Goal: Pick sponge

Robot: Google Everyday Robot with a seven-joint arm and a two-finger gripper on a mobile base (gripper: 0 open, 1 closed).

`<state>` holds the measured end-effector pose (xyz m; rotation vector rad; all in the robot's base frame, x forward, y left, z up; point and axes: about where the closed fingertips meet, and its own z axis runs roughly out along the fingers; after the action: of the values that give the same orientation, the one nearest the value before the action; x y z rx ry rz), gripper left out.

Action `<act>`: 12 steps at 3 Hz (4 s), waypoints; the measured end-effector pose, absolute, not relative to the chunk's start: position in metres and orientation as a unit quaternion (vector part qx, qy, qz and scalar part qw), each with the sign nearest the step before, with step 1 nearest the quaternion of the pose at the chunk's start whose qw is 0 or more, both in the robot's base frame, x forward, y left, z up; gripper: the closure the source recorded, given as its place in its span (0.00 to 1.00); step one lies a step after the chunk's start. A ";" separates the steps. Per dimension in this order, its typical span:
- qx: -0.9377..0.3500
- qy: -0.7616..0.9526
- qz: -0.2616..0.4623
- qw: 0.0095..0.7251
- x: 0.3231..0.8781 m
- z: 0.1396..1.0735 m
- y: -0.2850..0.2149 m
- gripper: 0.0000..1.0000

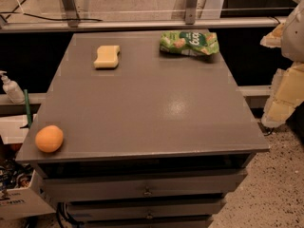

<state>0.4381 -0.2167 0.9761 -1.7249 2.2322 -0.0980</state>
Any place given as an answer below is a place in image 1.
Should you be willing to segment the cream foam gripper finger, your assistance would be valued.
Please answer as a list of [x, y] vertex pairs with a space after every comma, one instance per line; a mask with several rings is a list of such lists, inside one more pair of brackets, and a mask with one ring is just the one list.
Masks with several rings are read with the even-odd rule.
[[284, 23], [277, 25], [270, 33], [263, 36], [260, 44], [266, 48], [280, 48]]
[[264, 106], [262, 124], [269, 128], [281, 126], [303, 102], [304, 64], [294, 62], [286, 70], [276, 71], [270, 97]]

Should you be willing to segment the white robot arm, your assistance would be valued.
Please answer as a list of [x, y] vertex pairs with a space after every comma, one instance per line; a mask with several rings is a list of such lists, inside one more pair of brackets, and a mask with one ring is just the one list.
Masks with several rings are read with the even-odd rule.
[[285, 23], [264, 36], [260, 44], [280, 48], [282, 56], [293, 62], [286, 70], [276, 71], [263, 110], [262, 124], [277, 128], [304, 102], [304, 1], [296, 6]]

